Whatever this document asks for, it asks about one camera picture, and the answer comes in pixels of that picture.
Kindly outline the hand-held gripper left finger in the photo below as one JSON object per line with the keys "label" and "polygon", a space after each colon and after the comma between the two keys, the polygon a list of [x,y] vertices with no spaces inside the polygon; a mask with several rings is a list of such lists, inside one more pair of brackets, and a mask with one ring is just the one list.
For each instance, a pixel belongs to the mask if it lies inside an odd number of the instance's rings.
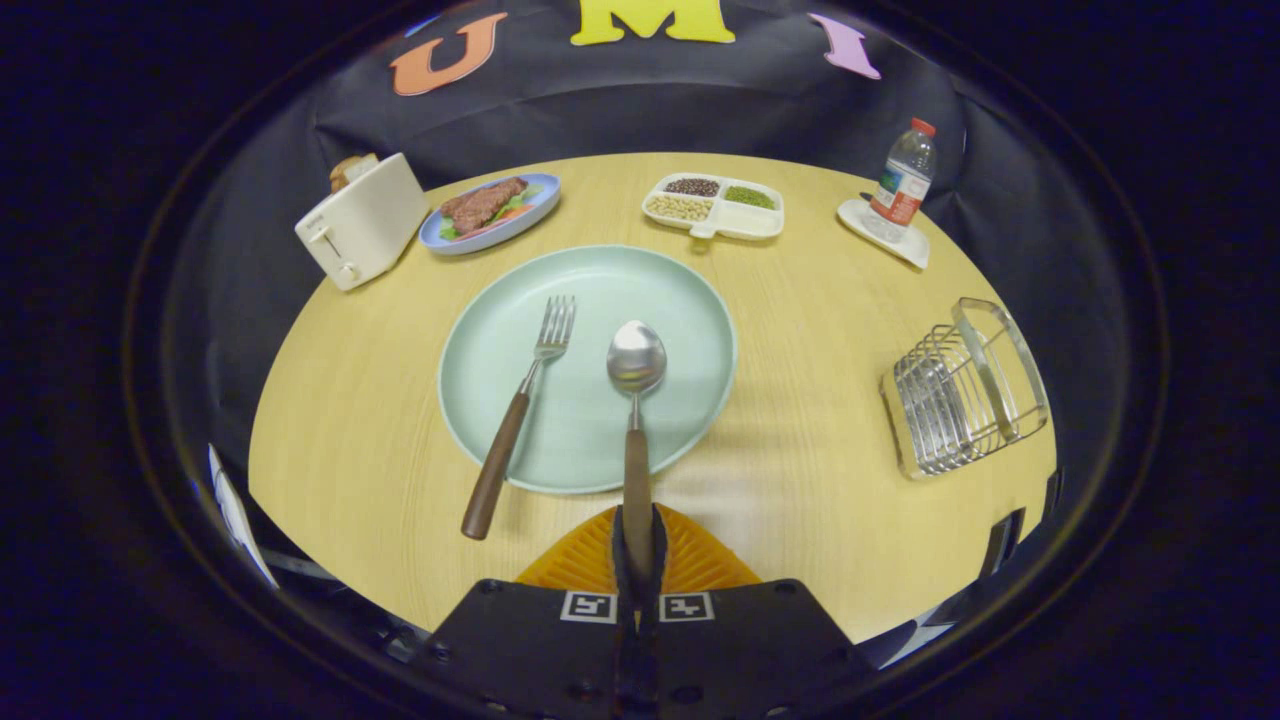
{"label": "hand-held gripper left finger", "polygon": [[411,661],[483,714],[616,719],[623,639],[634,626],[614,560],[617,509],[575,527],[513,582],[476,582]]}

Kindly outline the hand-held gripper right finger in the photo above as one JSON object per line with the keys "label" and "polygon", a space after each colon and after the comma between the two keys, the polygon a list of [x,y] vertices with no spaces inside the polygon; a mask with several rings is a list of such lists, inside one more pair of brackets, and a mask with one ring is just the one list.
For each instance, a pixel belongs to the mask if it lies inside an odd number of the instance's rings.
{"label": "hand-held gripper right finger", "polygon": [[760,582],[708,530],[657,505],[660,592],[645,624],[653,719],[801,719],[870,675],[797,579]]}

